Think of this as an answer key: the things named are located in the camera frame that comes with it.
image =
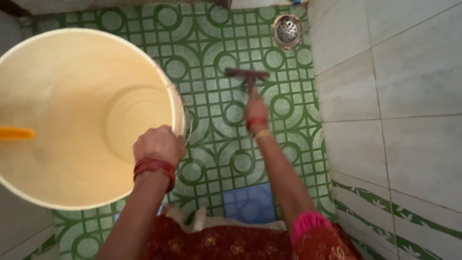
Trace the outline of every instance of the red patterned sari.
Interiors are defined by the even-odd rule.
[[[287,231],[215,226],[188,234],[173,219],[158,216],[145,259],[299,259],[361,260],[338,225],[311,227],[293,245]]]

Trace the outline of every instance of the bucket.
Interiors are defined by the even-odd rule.
[[[0,182],[34,204],[99,207],[133,188],[132,145],[150,127],[185,132],[181,98],[159,66],[102,31],[61,29],[0,58],[0,125],[31,140],[0,142]]]

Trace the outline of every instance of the bangle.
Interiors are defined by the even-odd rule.
[[[136,176],[142,172],[149,171],[155,173],[163,173],[170,179],[169,186],[166,190],[166,193],[169,193],[171,190],[173,190],[173,187],[175,187],[175,170],[175,167],[169,162],[156,158],[145,157],[136,163],[133,170],[133,181],[135,181]]]
[[[246,123],[247,131],[250,132],[250,128],[254,124],[268,124],[268,119],[267,118],[251,118],[247,120],[247,123]]]
[[[256,140],[258,138],[267,137],[267,136],[273,136],[273,133],[268,129],[264,129],[256,133],[254,135],[254,139]]]

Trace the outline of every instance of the blue tile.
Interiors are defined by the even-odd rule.
[[[269,183],[223,192],[225,215],[247,224],[276,221]]]

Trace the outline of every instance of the person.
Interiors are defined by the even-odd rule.
[[[228,225],[204,224],[202,219],[194,224],[202,228],[187,229],[181,217],[169,217],[170,211],[179,210],[175,207],[156,216],[166,191],[173,188],[175,167],[185,155],[184,138],[177,138],[171,127],[161,126],[146,131],[133,145],[137,162],[133,192],[97,260],[362,259],[347,235],[316,211],[305,186],[269,131],[268,108],[255,88],[249,93],[244,117],[263,155],[285,227],[237,221]]]

